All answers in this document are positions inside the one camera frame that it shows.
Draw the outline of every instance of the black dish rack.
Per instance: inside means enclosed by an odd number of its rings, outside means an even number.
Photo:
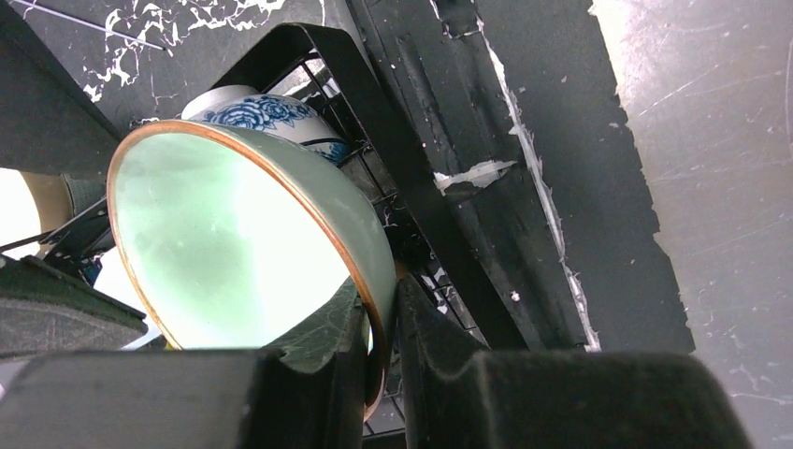
[[[477,261],[407,119],[382,91],[344,31],[302,23],[276,26],[213,88],[250,85],[305,101],[353,145],[340,169],[378,212],[397,261],[435,306],[494,349],[526,341]],[[384,400],[365,433],[404,427],[398,348]]]

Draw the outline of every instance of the gray surface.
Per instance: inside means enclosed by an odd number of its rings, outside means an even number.
[[[595,4],[695,354],[793,447],[793,2]]]

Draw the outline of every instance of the worn table surface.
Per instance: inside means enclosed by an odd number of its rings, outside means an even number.
[[[346,11],[329,0],[48,6],[169,48],[126,45],[27,13],[80,87],[124,131],[176,116],[273,23],[350,26]],[[656,241],[680,285],[695,355],[728,390],[757,447],[791,447],[793,3],[595,0],[589,13],[605,37],[660,222]],[[493,45],[510,81],[521,59],[495,39]],[[559,92],[585,72],[582,66],[560,74]],[[515,82],[518,91],[522,84]],[[530,96],[518,100],[531,109]],[[597,320],[593,326],[608,339],[609,328],[598,328]]]

